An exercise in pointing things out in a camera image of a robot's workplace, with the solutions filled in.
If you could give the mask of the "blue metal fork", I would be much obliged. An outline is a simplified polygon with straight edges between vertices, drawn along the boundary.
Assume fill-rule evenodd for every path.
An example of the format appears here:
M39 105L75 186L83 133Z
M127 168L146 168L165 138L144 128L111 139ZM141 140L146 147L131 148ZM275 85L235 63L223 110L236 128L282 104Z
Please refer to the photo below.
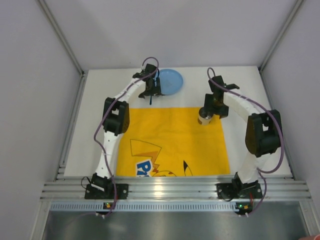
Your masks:
M155 87L157 87L157 77L159 76L160 74L160 70L158 69L156 74L155 74L155 77L154 77L154 85ZM152 97L153 96L150 96L150 99L149 99L149 105L151 106L152 105Z

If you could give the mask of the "metal cup with paper sleeve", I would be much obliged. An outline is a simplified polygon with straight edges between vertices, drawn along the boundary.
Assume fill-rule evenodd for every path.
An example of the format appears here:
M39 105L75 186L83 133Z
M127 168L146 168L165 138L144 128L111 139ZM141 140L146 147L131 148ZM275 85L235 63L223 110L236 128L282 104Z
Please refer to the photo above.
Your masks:
M200 125L208 125L213 118L213 115L205 110L204 107L201 107L198 111L197 121Z

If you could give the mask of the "yellow Pikachu placemat cloth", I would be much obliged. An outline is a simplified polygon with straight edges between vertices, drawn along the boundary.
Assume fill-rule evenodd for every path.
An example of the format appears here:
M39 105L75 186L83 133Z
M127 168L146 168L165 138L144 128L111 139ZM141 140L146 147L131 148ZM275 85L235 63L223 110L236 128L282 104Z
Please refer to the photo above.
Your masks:
M222 121L198 122L198 108L132 108L120 140L118 177L230 174Z

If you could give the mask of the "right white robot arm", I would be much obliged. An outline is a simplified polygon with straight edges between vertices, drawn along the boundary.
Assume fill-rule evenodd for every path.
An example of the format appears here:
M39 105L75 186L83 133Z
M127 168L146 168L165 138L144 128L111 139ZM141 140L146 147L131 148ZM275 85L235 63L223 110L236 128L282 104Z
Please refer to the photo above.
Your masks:
M231 182L217 184L218 198L228 202L261 199L263 194L258 178L263 173L263 165L271 154L283 148L281 114L276 109L266 110L243 96L236 84L225 84L220 75L212 77L208 83L211 93L205 95L198 122L207 125L213 117L226 118L229 110L233 110L246 123L244 141L247 154Z

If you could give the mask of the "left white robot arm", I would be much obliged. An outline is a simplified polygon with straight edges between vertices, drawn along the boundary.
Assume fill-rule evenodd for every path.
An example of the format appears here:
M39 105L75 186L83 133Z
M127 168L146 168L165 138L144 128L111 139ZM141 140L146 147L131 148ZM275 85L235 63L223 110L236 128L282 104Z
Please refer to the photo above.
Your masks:
M93 140L101 147L101 156L90 185L98 191L109 194L116 190L112 167L115 167L115 155L119 143L130 124L130 100L137 98L145 86L149 92L160 84L154 83L159 67L146 64L141 72L135 73L128 85L115 97L104 101L102 120L94 133Z

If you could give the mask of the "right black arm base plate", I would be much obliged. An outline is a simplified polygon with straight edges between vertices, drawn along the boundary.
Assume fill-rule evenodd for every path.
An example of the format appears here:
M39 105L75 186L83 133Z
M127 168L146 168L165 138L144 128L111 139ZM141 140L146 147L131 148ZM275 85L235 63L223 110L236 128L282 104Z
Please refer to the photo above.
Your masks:
M218 199L231 201L233 199L261 199L263 196L258 181L236 186L233 183L218 183L216 185Z

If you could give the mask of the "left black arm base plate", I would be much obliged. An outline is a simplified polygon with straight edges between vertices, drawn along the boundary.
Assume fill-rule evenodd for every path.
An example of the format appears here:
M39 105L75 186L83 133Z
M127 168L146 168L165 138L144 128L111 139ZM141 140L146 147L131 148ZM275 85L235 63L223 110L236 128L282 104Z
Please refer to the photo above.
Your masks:
M126 200L129 194L129 185L125 183L116 183L116 199ZM111 200L115 198L114 185L111 183L107 190L101 187L95 187L92 184L87 184L84 198L86 200Z

